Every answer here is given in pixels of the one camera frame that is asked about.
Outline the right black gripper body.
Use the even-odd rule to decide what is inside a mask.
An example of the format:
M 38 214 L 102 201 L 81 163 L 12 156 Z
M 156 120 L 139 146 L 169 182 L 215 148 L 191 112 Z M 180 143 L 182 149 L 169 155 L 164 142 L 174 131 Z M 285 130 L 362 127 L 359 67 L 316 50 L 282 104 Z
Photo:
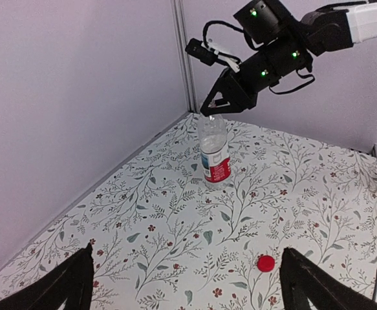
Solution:
M 225 69 L 219 76 L 219 112 L 243 112 L 257 104 L 257 93 L 246 90 L 234 71 Z

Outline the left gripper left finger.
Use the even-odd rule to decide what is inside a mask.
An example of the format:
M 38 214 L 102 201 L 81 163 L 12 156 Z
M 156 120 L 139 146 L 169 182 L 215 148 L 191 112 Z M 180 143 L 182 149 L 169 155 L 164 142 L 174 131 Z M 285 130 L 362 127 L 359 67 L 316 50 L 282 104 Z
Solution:
M 0 300 L 0 309 L 90 309 L 93 262 L 88 244 L 37 282 Z

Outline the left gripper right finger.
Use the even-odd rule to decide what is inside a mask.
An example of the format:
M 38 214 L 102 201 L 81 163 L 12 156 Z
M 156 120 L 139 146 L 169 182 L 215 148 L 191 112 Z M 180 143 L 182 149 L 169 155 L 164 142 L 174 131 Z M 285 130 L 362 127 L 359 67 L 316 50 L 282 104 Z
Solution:
M 285 309 L 377 309 L 377 303 L 341 284 L 294 248 L 283 250 L 279 269 Z

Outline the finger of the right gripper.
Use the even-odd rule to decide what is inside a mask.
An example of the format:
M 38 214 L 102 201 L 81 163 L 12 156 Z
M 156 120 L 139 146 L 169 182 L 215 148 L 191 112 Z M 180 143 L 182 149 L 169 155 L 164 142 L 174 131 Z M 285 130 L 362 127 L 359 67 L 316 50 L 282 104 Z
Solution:
M 231 86 L 224 79 L 218 79 L 204 100 L 200 113 L 203 116 L 212 116 L 240 112 L 240 106 L 234 95 Z

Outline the red bottle cap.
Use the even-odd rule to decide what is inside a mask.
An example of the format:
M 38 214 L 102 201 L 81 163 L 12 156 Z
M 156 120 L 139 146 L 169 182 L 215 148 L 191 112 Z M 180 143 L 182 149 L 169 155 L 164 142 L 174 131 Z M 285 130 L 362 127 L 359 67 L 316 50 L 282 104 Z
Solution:
M 262 255 L 257 260 L 257 268 L 262 273 L 269 273 L 275 267 L 275 259 L 270 255 Z

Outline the clear bottle red label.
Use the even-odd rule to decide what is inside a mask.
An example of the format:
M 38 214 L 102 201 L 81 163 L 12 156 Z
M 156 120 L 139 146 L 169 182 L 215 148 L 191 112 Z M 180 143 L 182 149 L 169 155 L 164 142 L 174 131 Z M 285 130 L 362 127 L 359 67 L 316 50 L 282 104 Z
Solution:
M 221 115 L 200 115 L 197 123 L 200 161 L 207 187 L 222 191 L 231 178 L 230 151 L 225 120 Z

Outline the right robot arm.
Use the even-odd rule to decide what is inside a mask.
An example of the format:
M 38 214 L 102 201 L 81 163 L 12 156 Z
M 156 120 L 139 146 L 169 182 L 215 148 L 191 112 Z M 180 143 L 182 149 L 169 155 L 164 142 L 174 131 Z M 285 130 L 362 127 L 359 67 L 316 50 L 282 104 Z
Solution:
M 219 20 L 207 22 L 202 40 L 191 39 L 186 46 L 186 52 L 202 63 L 225 67 L 200 108 L 204 116 L 252 109 L 260 91 L 273 90 L 281 78 L 305 69 L 307 73 L 299 75 L 304 83 L 292 89 L 298 91 L 315 81 L 315 56 L 377 38 L 377 2 L 326 5 L 298 21 L 280 1 L 250 1 L 234 18 L 239 26 Z M 210 46 L 207 33 L 212 25 L 240 32 L 254 55 L 241 61 Z

